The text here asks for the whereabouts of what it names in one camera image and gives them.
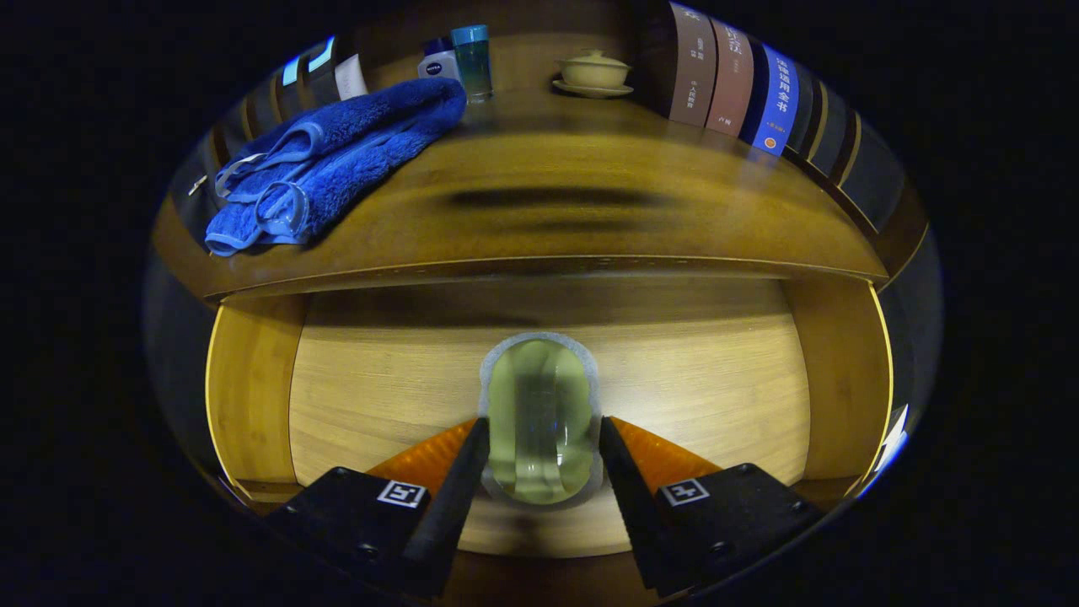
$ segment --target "wooden shelf surface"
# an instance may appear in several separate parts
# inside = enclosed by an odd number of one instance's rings
[[[604,415],[721,467],[752,461],[787,484],[802,478],[809,389],[780,281],[606,276],[315,293],[289,399],[297,482],[334,466],[368,470],[476,416],[483,357],[537,330],[591,351]],[[606,482],[579,507],[538,514],[481,492],[459,547],[556,557],[630,548]]]
[[[175,242],[190,239],[178,220],[160,213],[158,249],[211,299],[645,263],[888,277],[847,213],[786,158],[631,100],[537,89],[469,107],[315,245],[207,257]]]

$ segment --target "blue bottle cap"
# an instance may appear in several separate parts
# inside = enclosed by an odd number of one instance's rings
[[[443,36],[441,38],[435,38],[423,43],[423,55],[434,55],[435,53],[441,53],[442,51],[452,51],[453,42],[450,40],[449,36]]]
[[[487,40],[487,26],[469,25],[468,27],[459,27],[450,32],[450,37],[453,38],[454,46],[469,42],[482,42]]]

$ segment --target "blue towel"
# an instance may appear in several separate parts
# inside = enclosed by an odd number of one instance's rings
[[[456,80],[425,78],[278,125],[218,173],[229,204],[206,227],[206,245],[229,256],[256,243],[306,243],[356,194],[452,128],[465,102]]]

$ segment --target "saucer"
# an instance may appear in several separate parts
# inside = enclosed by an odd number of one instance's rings
[[[619,85],[617,88],[596,88],[593,86],[574,86],[573,84],[566,84],[563,80],[555,80],[551,82],[555,86],[569,91],[570,93],[576,93],[591,99],[602,99],[604,97],[618,97],[627,93],[632,93],[632,86],[626,86],[625,84]]]

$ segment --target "screw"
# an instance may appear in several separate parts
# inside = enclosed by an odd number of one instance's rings
[[[356,552],[359,553],[360,558],[367,561],[368,563],[373,563],[379,558],[379,549],[369,543],[361,543],[357,546]]]
[[[715,542],[712,548],[708,549],[708,553],[712,556],[722,556],[730,552],[730,544],[727,542]]]

